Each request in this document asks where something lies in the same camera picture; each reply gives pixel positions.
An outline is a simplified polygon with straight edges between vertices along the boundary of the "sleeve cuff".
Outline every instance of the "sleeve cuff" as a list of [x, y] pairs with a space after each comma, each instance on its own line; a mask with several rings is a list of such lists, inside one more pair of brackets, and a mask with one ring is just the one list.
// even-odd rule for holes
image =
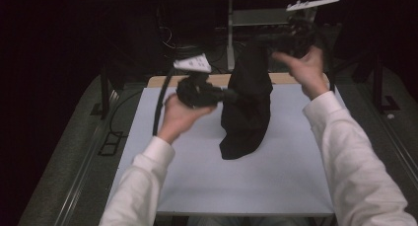
[[330, 113], [342, 110], [343, 107], [332, 93], [328, 91], [312, 100], [305, 108], [304, 114], [311, 126], [325, 124]]
[[154, 136], [143, 155], [165, 166], [168, 166], [174, 157], [173, 147], [163, 139]]

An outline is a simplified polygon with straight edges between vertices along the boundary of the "black cloth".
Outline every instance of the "black cloth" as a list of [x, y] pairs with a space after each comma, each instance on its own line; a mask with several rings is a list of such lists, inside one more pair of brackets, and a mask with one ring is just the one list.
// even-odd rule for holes
[[265, 48], [248, 43], [237, 58], [228, 84], [239, 94], [231, 104], [224, 102], [221, 125], [227, 135], [220, 143], [222, 158], [238, 159], [255, 151], [264, 138], [270, 121], [270, 93]]

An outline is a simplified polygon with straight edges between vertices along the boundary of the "white sweatshirt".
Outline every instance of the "white sweatshirt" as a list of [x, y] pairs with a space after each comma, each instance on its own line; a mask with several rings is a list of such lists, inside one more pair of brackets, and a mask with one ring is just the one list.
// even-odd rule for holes
[[[406, 199], [385, 171], [360, 125], [332, 92], [304, 108], [322, 156], [335, 215], [341, 226], [417, 225]], [[123, 174], [101, 225], [153, 225], [174, 150], [153, 137]]]

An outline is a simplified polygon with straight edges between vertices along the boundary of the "person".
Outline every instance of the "person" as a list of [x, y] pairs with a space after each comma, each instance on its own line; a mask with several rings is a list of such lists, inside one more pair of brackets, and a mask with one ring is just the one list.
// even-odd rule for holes
[[[312, 46], [301, 59], [280, 52], [272, 56], [290, 67], [290, 74], [311, 99], [303, 113], [320, 150], [339, 225], [417, 225], [404, 211], [407, 201], [373, 151], [368, 136], [329, 91], [323, 79], [321, 50]], [[101, 225], [154, 223], [160, 190], [174, 157], [171, 144], [214, 109], [189, 109], [176, 95], [167, 99], [159, 133], [124, 173]]]

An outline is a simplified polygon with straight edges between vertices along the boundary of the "table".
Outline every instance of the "table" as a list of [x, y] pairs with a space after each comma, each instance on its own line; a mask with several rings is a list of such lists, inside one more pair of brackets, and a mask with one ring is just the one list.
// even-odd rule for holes
[[[222, 104], [195, 122], [175, 143], [175, 157], [162, 189], [159, 214], [328, 216], [333, 207], [315, 144], [302, 108], [309, 102], [287, 74], [272, 74], [270, 125], [259, 148], [238, 160], [223, 160], [219, 143]], [[113, 195], [124, 170], [152, 136], [154, 110], [163, 77], [143, 91], [114, 178]], [[212, 75], [223, 84], [226, 75]], [[169, 87], [167, 94], [174, 92]]]

